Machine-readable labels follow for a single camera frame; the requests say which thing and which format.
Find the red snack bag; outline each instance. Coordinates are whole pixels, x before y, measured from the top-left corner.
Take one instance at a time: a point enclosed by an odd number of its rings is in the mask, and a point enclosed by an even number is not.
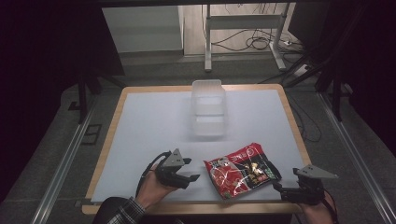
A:
[[[262,146],[257,143],[204,163],[213,185],[223,199],[233,198],[271,180],[282,178],[275,166],[268,161]]]

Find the wall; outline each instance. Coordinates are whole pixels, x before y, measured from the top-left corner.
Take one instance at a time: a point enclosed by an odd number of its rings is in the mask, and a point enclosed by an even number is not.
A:
[[[118,53],[183,49],[179,8],[103,8]]]

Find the wooden frame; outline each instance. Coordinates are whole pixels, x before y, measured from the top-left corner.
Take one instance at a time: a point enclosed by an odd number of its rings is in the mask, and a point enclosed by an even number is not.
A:
[[[299,148],[303,163],[310,164],[308,153],[306,152],[303,138],[295,122],[291,112],[288,98],[283,88],[278,84],[255,84],[255,85],[223,85],[226,91],[262,91],[277,90],[289,124]],[[99,178],[105,167],[107,155],[110,151],[111,144],[117,126],[120,121],[120,115],[124,106],[124,102],[128,93],[134,92],[167,92],[167,91],[191,91],[191,86],[158,86],[158,87],[127,87],[123,89],[113,120],[107,132],[102,152],[96,164],[95,171],[92,176],[91,184],[87,190],[86,199],[90,200]],[[100,204],[82,205],[82,212],[87,215],[96,214]],[[147,211],[151,215],[208,215],[208,214],[292,214],[301,213],[298,205],[283,201],[268,201],[267,203],[159,203],[150,207]]]

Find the clear plastic container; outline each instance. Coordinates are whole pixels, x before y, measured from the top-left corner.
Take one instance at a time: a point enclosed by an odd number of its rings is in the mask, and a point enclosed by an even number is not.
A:
[[[192,123],[197,135],[225,134],[225,95],[218,79],[196,80],[192,83]]]

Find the human hand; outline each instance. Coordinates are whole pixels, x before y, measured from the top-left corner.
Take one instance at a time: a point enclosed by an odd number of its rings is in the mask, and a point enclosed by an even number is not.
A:
[[[328,192],[325,191],[325,200],[335,211],[335,204],[332,197]],[[333,224],[332,215],[323,203],[317,205],[309,205],[305,203],[298,204],[305,214],[306,220],[309,224]]]
[[[136,197],[137,202],[145,209],[160,202],[170,192],[177,190],[177,188],[160,183],[154,172],[156,168],[157,164],[151,167]]]

